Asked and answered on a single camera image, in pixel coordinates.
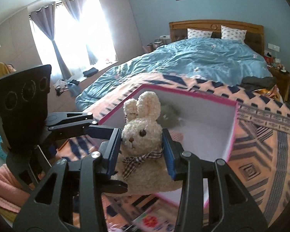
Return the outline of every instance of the bunny eye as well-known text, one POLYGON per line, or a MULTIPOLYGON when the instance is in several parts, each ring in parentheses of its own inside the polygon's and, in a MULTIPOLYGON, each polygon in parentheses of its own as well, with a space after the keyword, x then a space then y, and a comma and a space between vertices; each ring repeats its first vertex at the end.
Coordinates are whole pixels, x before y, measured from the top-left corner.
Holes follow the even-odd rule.
POLYGON ((146 131, 145 130, 140 131, 140 136, 141 137, 144 137, 145 135, 146 135, 146 131))

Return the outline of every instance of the bunny head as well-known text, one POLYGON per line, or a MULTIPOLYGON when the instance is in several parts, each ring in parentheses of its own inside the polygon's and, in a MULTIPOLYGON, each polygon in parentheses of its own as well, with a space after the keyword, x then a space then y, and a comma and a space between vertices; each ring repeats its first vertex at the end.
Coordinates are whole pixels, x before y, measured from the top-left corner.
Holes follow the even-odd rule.
POLYGON ((127 124, 122 131, 123 156, 141 156, 159 150, 162 143, 162 127, 156 122, 160 116, 160 101, 156 93, 146 91, 138 100, 124 103, 127 124))

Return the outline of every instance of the blue duvet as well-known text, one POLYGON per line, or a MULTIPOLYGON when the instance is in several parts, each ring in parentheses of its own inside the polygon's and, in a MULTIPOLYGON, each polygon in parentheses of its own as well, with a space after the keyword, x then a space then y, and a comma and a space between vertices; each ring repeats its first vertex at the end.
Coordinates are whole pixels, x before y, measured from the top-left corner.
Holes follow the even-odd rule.
POLYGON ((83 111, 142 72, 201 77, 231 86, 247 76, 271 76, 263 57, 246 44, 218 38, 185 39, 111 68, 76 98, 77 109, 83 111))

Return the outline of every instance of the bunny ear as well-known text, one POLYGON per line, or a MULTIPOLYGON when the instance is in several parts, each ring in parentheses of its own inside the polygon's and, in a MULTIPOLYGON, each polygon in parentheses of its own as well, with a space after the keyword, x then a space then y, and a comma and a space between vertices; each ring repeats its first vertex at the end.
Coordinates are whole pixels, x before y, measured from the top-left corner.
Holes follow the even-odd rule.
POLYGON ((161 105, 159 98, 153 91, 146 91, 140 95, 137 103, 138 117, 156 120, 160 116, 161 105))
POLYGON ((126 123, 134 120, 138 116, 138 108, 136 107, 137 100, 129 99, 124 103, 124 113, 126 118, 126 123))

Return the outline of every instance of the metal screw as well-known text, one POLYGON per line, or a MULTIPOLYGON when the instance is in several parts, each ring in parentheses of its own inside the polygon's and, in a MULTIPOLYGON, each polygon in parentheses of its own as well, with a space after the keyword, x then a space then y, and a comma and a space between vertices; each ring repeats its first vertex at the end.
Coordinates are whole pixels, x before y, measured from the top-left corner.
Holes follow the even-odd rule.
POLYGON ((93 152, 93 153, 91 154, 91 157, 94 158, 94 159, 96 159, 96 158, 100 157, 100 155, 101 155, 100 152, 95 151, 95 152, 93 152))
POLYGON ((189 151, 184 151, 184 152, 182 152, 182 155, 184 156, 184 157, 190 157, 191 156, 191 152, 189 152, 189 151))
POLYGON ((64 163, 65 163, 65 161, 66 161, 66 159, 60 159, 60 160, 58 160, 57 161, 57 164, 59 164, 59 165, 63 165, 64 163))
POLYGON ((225 161, 222 160, 222 159, 218 159, 217 160, 217 164, 220 165, 220 166, 223 166, 225 164, 225 161))

